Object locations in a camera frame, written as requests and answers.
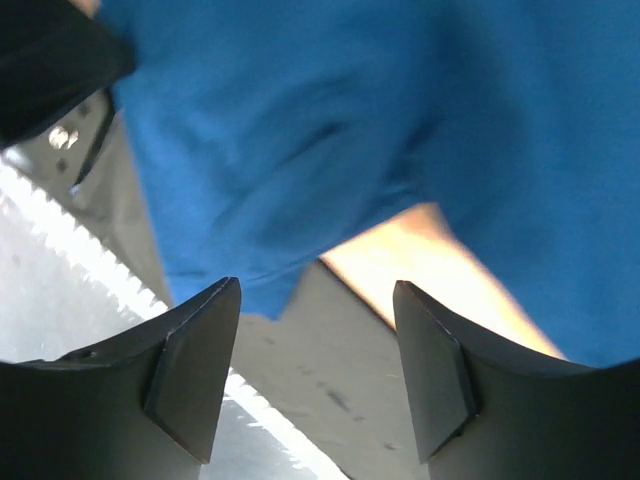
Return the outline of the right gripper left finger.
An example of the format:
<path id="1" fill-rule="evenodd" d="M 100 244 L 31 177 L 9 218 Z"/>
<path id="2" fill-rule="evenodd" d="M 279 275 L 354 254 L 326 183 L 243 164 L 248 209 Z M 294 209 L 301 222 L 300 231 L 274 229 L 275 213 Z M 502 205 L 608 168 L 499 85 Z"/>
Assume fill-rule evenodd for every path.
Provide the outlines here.
<path id="1" fill-rule="evenodd" d="M 239 323 L 225 278 L 54 361 L 1 367 L 5 479 L 196 479 L 209 463 Z"/>

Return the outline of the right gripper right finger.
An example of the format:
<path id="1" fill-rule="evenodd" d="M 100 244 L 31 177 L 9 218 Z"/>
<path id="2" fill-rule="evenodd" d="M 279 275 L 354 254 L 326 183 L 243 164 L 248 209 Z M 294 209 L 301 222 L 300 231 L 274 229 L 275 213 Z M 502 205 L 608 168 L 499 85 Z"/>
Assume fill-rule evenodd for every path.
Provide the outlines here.
<path id="1" fill-rule="evenodd" d="M 433 479 L 635 479 L 639 365 L 591 368 L 510 341 L 395 285 L 419 460 Z"/>

